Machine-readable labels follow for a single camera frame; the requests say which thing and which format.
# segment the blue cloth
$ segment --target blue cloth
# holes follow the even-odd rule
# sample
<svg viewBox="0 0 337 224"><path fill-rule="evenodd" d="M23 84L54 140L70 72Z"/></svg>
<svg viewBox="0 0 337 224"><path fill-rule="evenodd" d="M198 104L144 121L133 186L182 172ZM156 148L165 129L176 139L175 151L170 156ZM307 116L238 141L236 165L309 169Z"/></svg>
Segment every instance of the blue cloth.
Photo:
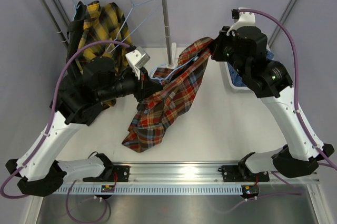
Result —
<svg viewBox="0 0 337 224"><path fill-rule="evenodd" d="M274 54L270 51L267 51L267 59L272 60L274 58ZM246 87L246 85L242 82L242 78L239 76L237 71L228 64L228 69L230 71L231 80L234 86L236 87Z"/></svg>

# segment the gray floor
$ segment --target gray floor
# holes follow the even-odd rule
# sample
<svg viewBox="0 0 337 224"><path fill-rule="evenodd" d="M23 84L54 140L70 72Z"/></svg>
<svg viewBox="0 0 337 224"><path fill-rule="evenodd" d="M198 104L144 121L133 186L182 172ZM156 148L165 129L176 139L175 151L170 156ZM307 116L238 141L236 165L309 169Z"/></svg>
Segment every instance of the gray floor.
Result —
<svg viewBox="0 0 337 224"><path fill-rule="evenodd" d="M261 186L261 195L292 191L284 185ZM72 215L80 221L94 221L104 204L81 200L90 196L70 198ZM106 224L167 224L167 223L318 223L307 192L302 196L274 196L244 203L224 214L242 201L240 196L112 196L109 210L100 223ZM43 201L38 224L73 222L65 211L65 196L51 195Z"/></svg>

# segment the plaid shirt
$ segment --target plaid shirt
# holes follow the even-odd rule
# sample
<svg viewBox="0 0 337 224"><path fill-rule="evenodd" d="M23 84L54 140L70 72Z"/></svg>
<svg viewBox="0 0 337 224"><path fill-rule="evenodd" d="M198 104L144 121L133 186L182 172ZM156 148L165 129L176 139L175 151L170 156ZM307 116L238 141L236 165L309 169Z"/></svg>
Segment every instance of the plaid shirt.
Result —
<svg viewBox="0 0 337 224"><path fill-rule="evenodd" d="M100 6L99 1L94 1L87 6L85 13L85 20L83 24L83 34L78 45L81 48L89 43L101 40L114 40L119 32L122 24L125 21L122 10L115 4L109 3L104 7ZM123 26L123 29L119 33L117 40L122 41L130 34L127 24ZM128 37L125 43L132 45L131 37ZM97 56L106 56L112 58L115 63L115 69L117 72L122 71L128 66L125 54L130 52L129 48L119 46L112 53L107 53L106 49L109 44L102 44L92 46L86 49L82 55L79 56L78 67L82 70L82 67L86 62Z"/></svg>
<svg viewBox="0 0 337 224"><path fill-rule="evenodd" d="M202 38L180 55L178 65L195 57L189 65L177 70L164 89L154 93L137 106L128 136L122 144L136 152L143 152L162 142L167 128L176 118L189 111L206 70L211 52L207 48L211 38ZM172 70L158 68L153 76L166 77Z"/></svg>

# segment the white table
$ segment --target white table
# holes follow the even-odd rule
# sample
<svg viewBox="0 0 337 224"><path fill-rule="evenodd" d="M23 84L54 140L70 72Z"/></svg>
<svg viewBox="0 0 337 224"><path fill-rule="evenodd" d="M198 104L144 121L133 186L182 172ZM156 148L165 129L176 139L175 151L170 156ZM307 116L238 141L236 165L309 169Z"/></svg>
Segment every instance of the white table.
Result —
<svg viewBox="0 0 337 224"><path fill-rule="evenodd" d="M166 49L146 49L150 70L167 62ZM134 96L117 99L69 141L58 160L87 158L93 151L115 162L237 161L246 154L282 147L285 139L269 110L253 92L234 92L224 63L209 59L191 109L170 126L163 142L143 153L121 145L136 114Z"/></svg>

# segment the black and white robotic arm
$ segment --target black and white robotic arm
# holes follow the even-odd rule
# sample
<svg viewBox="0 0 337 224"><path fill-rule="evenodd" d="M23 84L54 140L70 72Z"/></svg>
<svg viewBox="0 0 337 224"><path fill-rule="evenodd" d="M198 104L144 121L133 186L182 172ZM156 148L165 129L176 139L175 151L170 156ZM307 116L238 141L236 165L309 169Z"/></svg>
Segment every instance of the black and white robotic arm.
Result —
<svg viewBox="0 0 337 224"><path fill-rule="evenodd" d="M264 171L278 171L288 178L309 175L318 168L317 161L323 159L317 148L328 157L334 149L316 136L301 110L316 147L305 134L296 117L299 111L293 102L292 80L280 62L266 59L267 37L254 26L254 14L242 14L237 10L232 14L236 23L231 27L224 26L210 44L212 59L228 62L237 70L243 83L271 111L287 142L275 151L249 153L239 161L237 174L244 178ZM115 72L111 59L97 57L83 67L83 75L77 81L67 76L63 78L57 111L46 141L27 165L23 166L24 161L35 150L45 130L27 153L6 164L11 174L22 167L17 176L21 177L18 187L23 194L44 197L63 183L83 178L99 178L101 181L111 178L113 164L104 154L68 162L55 159L70 138L102 112L102 102L129 94L141 101L162 90L163 87L152 81L143 67L150 58L141 48L126 57L130 67L121 74Z"/></svg>

